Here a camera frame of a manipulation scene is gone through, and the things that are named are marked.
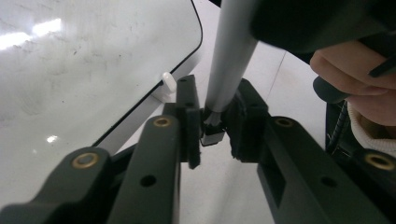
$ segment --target person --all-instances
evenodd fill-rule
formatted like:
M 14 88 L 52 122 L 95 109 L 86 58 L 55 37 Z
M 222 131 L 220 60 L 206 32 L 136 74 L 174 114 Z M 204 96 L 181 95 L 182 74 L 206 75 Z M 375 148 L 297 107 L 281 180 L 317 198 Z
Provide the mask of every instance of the person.
M 346 100 L 358 142 L 396 157 L 396 74 L 368 75 L 385 60 L 361 42 L 349 41 L 317 50 L 310 65 L 336 89 L 351 94 Z

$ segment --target white table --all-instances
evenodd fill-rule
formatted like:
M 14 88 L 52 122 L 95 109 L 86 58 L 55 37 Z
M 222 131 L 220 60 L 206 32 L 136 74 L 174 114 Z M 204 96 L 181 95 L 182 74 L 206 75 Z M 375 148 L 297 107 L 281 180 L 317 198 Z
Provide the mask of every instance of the white table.
M 1 1 L 0 208 L 35 196 L 201 40 L 191 1 Z

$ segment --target white surface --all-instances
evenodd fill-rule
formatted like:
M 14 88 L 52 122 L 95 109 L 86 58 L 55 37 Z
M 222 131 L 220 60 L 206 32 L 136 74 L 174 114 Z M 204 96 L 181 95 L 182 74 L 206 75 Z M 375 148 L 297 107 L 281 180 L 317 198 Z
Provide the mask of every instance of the white surface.
M 204 106 L 210 65 L 219 19 L 219 8 L 206 0 L 194 0 L 204 30 L 202 60 L 195 74 L 201 107 Z M 325 103 L 312 89 L 316 74 L 309 66 L 283 49 L 263 43 L 250 60 L 248 79 L 270 107 L 272 116 L 299 121 L 324 147 Z M 151 116 L 161 114 L 160 106 Z M 123 148 L 137 142 L 139 132 Z M 231 156 L 229 139 L 201 148 L 201 165 L 190 170 L 182 164 L 180 191 L 181 224 L 274 223 L 257 175 L 256 164 Z
M 190 1 L 1 1 L 0 208 L 30 200 L 200 41 Z

